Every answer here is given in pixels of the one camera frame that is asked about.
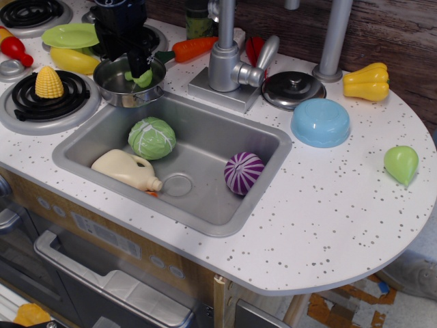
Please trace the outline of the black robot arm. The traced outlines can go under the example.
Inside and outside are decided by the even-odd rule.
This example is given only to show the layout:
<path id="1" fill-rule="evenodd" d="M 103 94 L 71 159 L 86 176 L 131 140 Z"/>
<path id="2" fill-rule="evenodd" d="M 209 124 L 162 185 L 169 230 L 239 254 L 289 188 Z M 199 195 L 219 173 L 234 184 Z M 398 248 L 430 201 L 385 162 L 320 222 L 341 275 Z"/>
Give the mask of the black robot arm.
<path id="1" fill-rule="evenodd" d="M 145 1 L 96 1 L 90 10 L 103 53 L 112 62 L 126 55 L 134 78 L 150 69 L 154 42 L 146 31 Z"/>

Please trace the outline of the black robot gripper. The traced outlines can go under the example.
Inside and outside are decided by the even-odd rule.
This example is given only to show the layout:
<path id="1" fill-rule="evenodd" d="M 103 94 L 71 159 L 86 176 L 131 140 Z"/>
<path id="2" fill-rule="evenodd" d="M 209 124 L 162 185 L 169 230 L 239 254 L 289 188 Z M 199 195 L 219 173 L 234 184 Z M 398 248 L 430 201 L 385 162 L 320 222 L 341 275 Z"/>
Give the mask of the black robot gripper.
<path id="1" fill-rule="evenodd" d="M 133 78 L 151 68 L 152 45 L 143 32 L 145 5 L 96 5 L 94 27 L 104 54 L 112 62 L 127 54 Z"/>

